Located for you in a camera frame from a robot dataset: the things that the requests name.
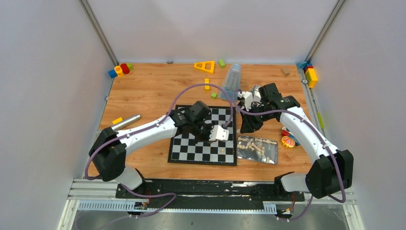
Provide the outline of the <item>folding chess board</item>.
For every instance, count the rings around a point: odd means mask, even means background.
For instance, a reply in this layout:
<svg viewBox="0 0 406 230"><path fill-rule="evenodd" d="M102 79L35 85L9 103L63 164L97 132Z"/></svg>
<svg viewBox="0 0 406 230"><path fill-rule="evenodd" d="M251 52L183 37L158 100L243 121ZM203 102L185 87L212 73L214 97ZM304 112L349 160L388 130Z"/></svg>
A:
<svg viewBox="0 0 406 230"><path fill-rule="evenodd" d="M210 106L211 113L205 118L206 123L223 125L231 121L227 129L227 141L196 142L192 134L180 134L172 137L169 147L169 163L191 163L206 165L237 165L237 134L235 108L229 106Z"/></svg>

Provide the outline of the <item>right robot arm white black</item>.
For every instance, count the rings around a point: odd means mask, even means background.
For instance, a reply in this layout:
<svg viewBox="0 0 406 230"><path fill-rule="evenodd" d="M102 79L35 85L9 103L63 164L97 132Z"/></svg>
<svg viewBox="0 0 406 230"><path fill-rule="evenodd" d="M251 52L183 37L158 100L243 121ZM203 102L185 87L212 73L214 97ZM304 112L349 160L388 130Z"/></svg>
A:
<svg viewBox="0 0 406 230"><path fill-rule="evenodd" d="M260 130L264 122L276 119L298 140L312 166L307 173L288 172L274 179L273 193L286 200L293 192L310 193L320 199L326 196L344 203L345 189L352 184L354 157L340 150L311 123L293 96L282 96L276 84L237 89L233 98L242 117L241 133Z"/></svg>

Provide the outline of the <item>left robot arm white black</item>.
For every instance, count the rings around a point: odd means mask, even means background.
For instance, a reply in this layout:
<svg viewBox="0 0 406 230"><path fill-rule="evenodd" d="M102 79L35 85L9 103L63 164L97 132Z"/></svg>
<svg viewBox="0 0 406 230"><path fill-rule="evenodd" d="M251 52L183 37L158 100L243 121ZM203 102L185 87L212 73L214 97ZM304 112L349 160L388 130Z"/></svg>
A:
<svg viewBox="0 0 406 230"><path fill-rule="evenodd" d="M197 101L190 108L171 109L157 120L135 128L122 130L111 126L103 129L89 151L89 161L86 165L89 167L93 164L98 175L91 176L86 169L85 178L101 179L104 182L116 181L126 186L133 197L143 197L147 185L138 170L126 165L127 155L179 134L192 134L200 142L217 141L216 134L222 133L222 130L218 125L206 121L210 112L205 103Z"/></svg>

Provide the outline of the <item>tin box with dark pieces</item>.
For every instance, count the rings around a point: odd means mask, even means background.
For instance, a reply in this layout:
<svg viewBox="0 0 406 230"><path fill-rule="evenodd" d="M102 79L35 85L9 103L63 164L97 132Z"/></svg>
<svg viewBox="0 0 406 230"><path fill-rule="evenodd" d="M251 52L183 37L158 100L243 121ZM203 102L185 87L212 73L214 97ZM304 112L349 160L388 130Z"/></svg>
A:
<svg viewBox="0 0 406 230"><path fill-rule="evenodd" d="M252 94L253 101L254 102L260 102L261 101L261 94L259 92L259 85L254 85L249 92Z"/></svg>

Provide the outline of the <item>toy car red blue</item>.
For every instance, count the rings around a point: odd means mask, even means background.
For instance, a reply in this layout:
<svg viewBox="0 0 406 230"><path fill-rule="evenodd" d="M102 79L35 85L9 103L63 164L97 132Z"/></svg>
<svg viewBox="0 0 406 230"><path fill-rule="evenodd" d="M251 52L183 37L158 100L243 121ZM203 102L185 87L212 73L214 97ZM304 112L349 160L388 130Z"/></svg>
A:
<svg viewBox="0 0 406 230"><path fill-rule="evenodd" d="M281 142L285 148L291 149L300 146L299 141L294 137L292 132L285 126L282 127L281 136L282 136Z"/></svg>

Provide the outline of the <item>bubble-wrapped blue metronome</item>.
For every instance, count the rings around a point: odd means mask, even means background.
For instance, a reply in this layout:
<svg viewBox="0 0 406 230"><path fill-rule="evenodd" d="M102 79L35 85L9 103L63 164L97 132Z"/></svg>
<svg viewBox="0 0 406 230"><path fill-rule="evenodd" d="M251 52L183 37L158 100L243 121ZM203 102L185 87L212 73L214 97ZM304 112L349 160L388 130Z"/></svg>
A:
<svg viewBox="0 0 406 230"><path fill-rule="evenodd" d="M241 66L239 64L233 64L231 66L221 88L224 92L219 91L219 99L227 100L227 97L233 99L236 90L241 88Z"/></svg>

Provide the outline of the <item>yellow curved block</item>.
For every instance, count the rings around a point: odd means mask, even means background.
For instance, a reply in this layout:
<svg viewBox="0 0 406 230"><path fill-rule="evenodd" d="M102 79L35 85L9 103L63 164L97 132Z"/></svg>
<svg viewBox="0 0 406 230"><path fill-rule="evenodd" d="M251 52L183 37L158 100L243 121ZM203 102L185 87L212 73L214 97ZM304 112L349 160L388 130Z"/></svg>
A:
<svg viewBox="0 0 406 230"><path fill-rule="evenodd" d="M205 78L204 79L204 83L205 83L205 86L204 86L204 90L206 91L206 92L209 92L210 90L211 90L211 88L210 88L210 79L209 78Z"/></svg>

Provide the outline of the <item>yellow triangle block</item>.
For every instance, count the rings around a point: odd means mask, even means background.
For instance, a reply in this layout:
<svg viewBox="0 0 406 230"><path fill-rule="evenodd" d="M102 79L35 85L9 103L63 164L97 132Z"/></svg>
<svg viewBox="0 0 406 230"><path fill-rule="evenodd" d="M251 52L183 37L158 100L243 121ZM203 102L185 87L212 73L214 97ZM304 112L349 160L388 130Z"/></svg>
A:
<svg viewBox="0 0 406 230"><path fill-rule="evenodd" d="M194 69L203 71L205 73L214 74L215 69L215 61L203 61L203 62L196 62L193 64Z"/></svg>

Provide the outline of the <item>green cube back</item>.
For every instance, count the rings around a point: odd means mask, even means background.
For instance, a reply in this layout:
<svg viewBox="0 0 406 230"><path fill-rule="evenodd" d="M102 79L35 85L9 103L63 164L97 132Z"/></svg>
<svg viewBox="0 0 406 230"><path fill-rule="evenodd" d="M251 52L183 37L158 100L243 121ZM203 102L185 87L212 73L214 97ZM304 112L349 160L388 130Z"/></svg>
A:
<svg viewBox="0 0 406 230"><path fill-rule="evenodd" d="M219 59L219 60L218 60L218 63L219 63L219 66L220 66L221 69L223 69L223 68L226 67L226 64L225 64L225 62L224 62L223 59Z"/></svg>

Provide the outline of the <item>stacked coloured bricks right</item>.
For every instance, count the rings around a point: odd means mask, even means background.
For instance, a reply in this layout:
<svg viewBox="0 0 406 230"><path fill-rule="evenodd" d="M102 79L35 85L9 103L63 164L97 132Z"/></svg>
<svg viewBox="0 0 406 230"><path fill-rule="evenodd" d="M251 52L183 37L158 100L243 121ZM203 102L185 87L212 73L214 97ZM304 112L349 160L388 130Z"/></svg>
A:
<svg viewBox="0 0 406 230"><path fill-rule="evenodd" d="M309 88L314 88L318 83L316 71L311 63L298 62L296 63L297 69L303 70Z"/></svg>

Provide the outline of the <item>small yellow block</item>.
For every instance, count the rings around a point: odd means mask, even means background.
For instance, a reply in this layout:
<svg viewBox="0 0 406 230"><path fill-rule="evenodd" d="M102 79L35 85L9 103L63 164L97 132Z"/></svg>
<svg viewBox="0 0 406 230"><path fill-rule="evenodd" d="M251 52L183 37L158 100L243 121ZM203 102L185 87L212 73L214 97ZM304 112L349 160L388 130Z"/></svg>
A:
<svg viewBox="0 0 406 230"><path fill-rule="evenodd" d="M113 120L113 121L112 121L112 124L115 125L115 124L118 124L118 123L120 123L120 122L122 122L122 121L123 121L123 119L122 119L121 117L119 117L119 118Z"/></svg>

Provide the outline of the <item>silver metal cylinder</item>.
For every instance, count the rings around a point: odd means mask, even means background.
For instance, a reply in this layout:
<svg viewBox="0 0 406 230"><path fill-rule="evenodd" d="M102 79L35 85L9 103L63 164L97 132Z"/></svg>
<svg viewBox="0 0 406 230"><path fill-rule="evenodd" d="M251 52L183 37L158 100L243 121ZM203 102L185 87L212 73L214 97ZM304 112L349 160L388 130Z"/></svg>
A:
<svg viewBox="0 0 406 230"><path fill-rule="evenodd" d="M127 126L133 124L134 122L138 121L140 118L141 118L140 114L134 115L127 119L123 119L123 121L118 124L112 125L111 128L113 131L118 131L124 127L127 127Z"/></svg>

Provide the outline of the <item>coloured blocks left corner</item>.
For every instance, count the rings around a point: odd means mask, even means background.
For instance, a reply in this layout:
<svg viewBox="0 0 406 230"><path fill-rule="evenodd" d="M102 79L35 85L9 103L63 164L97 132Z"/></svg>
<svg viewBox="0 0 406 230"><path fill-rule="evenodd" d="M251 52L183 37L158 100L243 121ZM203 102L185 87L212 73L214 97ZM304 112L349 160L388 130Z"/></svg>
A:
<svg viewBox="0 0 406 230"><path fill-rule="evenodd" d="M108 71L109 76L114 79L116 77L122 77L129 74L134 69L133 65L130 63L122 63L115 66L114 69Z"/></svg>

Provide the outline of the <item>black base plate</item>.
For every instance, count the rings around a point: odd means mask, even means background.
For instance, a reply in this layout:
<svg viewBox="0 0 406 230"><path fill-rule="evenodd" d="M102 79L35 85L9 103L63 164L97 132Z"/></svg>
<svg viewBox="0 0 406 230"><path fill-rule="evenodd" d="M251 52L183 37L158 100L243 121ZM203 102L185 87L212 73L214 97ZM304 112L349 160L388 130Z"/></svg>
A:
<svg viewBox="0 0 406 230"><path fill-rule="evenodd" d="M176 194L167 206L173 209L262 210L264 202L289 206L305 200L299 192L278 192L273 182L147 179L135 192L153 196L150 208L161 207L171 199L170 195L157 197L164 193Z"/></svg>

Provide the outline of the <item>aluminium frame rail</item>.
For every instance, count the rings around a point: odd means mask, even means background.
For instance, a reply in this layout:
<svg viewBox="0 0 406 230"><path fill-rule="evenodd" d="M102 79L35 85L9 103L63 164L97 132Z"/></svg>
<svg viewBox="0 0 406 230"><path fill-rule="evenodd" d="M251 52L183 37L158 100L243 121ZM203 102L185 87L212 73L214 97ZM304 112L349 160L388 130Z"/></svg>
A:
<svg viewBox="0 0 406 230"><path fill-rule="evenodd" d="M152 195L134 195L116 181L74 179L59 228L64 230L208 229L208 230L362 230L365 228L352 192L346 202L330 197L312 198L285 205L264 202L262 210L150 208Z"/></svg>

